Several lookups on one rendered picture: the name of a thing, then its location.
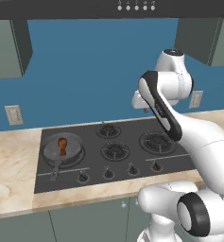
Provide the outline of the grey-green base cupboard door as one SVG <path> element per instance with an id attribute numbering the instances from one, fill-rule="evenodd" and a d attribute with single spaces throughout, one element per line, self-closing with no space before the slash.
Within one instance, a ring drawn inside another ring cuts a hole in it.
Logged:
<path id="1" fill-rule="evenodd" d="M 50 215 L 57 242 L 126 242 L 128 212 L 129 198 L 124 198 L 53 210 Z"/>
<path id="2" fill-rule="evenodd" d="M 0 218 L 0 242 L 56 242 L 49 214 Z"/>
<path id="3" fill-rule="evenodd" d="M 146 228 L 150 219 L 150 214 L 143 212 L 139 205 L 135 205 L 136 199 L 136 197 L 129 199 L 127 242 L 137 242 L 138 236 Z"/>

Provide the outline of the black gas hob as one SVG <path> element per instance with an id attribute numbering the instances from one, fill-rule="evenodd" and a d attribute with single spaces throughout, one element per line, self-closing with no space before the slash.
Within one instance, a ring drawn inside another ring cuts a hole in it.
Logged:
<path id="1" fill-rule="evenodd" d="M 82 140 L 83 156 L 77 164 L 61 168 L 57 179 L 51 181 L 53 167 L 42 155 L 42 144 L 45 138 L 62 132 L 74 133 Z M 154 172 L 150 168 L 153 161 L 162 166 L 161 172 Z M 137 176 L 128 174 L 129 164 L 138 168 Z M 103 178 L 106 166 L 115 173 L 112 180 Z M 34 192 L 39 194 L 106 182 L 120 182 L 189 171 L 194 168 L 189 154 L 178 143 L 169 139 L 155 119 L 47 129 L 42 131 Z M 78 182 L 80 170 L 84 170 L 90 176 L 87 183 Z"/>

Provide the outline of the black hob knob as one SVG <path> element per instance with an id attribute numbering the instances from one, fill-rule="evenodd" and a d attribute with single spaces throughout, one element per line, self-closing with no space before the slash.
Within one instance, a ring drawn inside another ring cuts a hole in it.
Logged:
<path id="1" fill-rule="evenodd" d="M 137 176 L 139 174 L 139 170 L 133 164 L 129 164 L 129 168 L 127 170 L 128 174 L 131 176 Z"/>
<path id="2" fill-rule="evenodd" d="M 105 171 L 103 172 L 103 178 L 106 180 L 112 180 L 115 177 L 115 173 L 108 167 L 105 167 Z"/>
<path id="3" fill-rule="evenodd" d="M 84 170 L 80 170 L 77 180 L 79 183 L 87 183 L 90 180 L 90 176 Z"/>
<path id="4" fill-rule="evenodd" d="M 154 172 L 161 172 L 163 170 L 162 166 L 156 162 L 156 161 L 153 161 L 151 163 L 151 167 L 150 167 Z"/>

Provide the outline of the brown chicken drumstick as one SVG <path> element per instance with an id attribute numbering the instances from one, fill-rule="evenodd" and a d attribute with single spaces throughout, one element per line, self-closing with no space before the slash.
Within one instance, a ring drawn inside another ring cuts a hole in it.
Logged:
<path id="1" fill-rule="evenodd" d="M 58 146 L 60 147 L 60 156 L 64 156 L 66 154 L 66 146 L 67 140 L 65 138 L 60 138 L 58 141 Z"/>

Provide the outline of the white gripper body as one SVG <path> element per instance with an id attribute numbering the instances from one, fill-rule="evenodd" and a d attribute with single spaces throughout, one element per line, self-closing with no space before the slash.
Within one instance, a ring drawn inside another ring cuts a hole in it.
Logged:
<path id="1" fill-rule="evenodd" d="M 149 108 L 147 103 L 141 97 L 139 91 L 134 92 L 131 103 L 132 103 L 132 106 L 134 109 L 148 109 Z"/>

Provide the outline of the grey-green wall cupboard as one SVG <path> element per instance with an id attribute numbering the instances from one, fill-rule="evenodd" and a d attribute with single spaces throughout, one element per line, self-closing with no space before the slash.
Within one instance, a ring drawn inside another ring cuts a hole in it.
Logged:
<path id="1" fill-rule="evenodd" d="M 0 20 L 0 79 L 21 78 L 32 54 L 27 20 Z"/>
<path id="2" fill-rule="evenodd" d="M 224 18 L 180 18 L 175 47 L 208 66 L 224 66 Z"/>

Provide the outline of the beige wall socket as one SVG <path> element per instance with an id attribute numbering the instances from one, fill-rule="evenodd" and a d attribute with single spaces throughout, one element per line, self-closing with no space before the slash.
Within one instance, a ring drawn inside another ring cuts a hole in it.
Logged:
<path id="1" fill-rule="evenodd" d="M 203 92 L 202 91 L 194 91 L 191 96 L 191 101 L 189 108 L 198 108 L 200 106 L 200 101 L 202 99 Z"/>
<path id="2" fill-rule="evenodd" d="M 13 125 L 23 125 L 23 117 L 21 115 L 21 110 L 18 105 L 6 106 L 6 114 L 8 117 L 9 124 Z"/>

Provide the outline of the grey frying pan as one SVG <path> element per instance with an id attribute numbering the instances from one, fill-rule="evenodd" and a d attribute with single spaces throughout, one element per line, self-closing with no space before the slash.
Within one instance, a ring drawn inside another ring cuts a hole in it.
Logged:
<path id="1" fill-rule="evenodd" d="M 67 140 L 64 156 L 60 156 L 60 147 L 58 146 L 60 138 Z M 50 180 L 53 182 L 57 179 L 61 168 L 77 164 L 82 159 L 83 151 L 82 140 L 74 133 L 56 133 L 45 138 L 42 144 L 42 155 L 45 161 L 53 167 Z"/>

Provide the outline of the dark grey range hood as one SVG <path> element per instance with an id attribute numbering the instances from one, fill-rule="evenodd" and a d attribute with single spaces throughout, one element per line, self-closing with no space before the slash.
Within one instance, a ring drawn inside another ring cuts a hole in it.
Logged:
<path id="1" fill-rule="evenodd" d="M 0 0 L 0 20 L 224 17 L 224 0 Z"/>

